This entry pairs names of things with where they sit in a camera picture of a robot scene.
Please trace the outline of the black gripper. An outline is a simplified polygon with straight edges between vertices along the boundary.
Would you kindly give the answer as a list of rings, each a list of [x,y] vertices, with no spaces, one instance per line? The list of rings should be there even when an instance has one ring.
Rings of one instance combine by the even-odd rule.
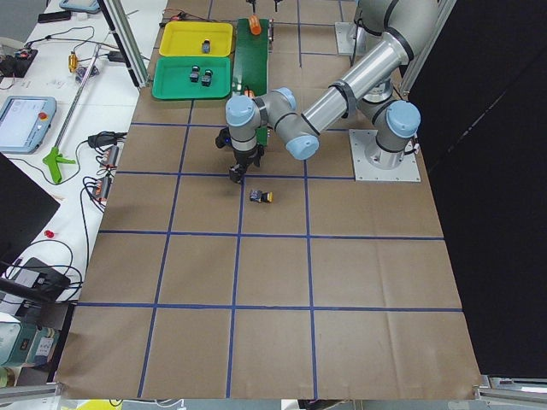
[[[229,178],[236,184],[243,182],[249,165],[253,164],[256,167],[261,165],[264,146],[257,142],[256,135],[247,141],[240,141],[231,136],[228,127],[224,127],[215,138],[215,144],[218,149],[225,146],[232,148],[236,164],[229,168]]]

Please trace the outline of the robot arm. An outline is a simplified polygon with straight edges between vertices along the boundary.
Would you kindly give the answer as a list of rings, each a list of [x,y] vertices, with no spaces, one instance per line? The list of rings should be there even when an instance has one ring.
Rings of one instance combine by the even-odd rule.
[[[360,1],[356,24],[373,38],[366,54],[302,113],[290,89],[267,94],[235,95],[226,103],[226,131],[235,164],[232,182],[242,182],[249,165],[259,165],[264,154],[256,131],[271,126],[297,160],[310,158],[320,147],[319,136],[338,119],[361,111],[376,126],[365,155],[379,169],[397,167],[409,140],[416,134],[421,114],[411,102],[393,96],[391,73],[413,61],[432,36],[438,18],[435,1]]]

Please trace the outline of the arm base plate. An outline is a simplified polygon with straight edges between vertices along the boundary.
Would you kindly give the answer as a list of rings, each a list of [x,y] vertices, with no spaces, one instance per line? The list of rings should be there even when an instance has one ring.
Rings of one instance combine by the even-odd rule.
[[[376,130],[349,130],[355,181],[420,183],[412,142],[408,140],[402,151],[391,153],[377,145],[376,134]]]

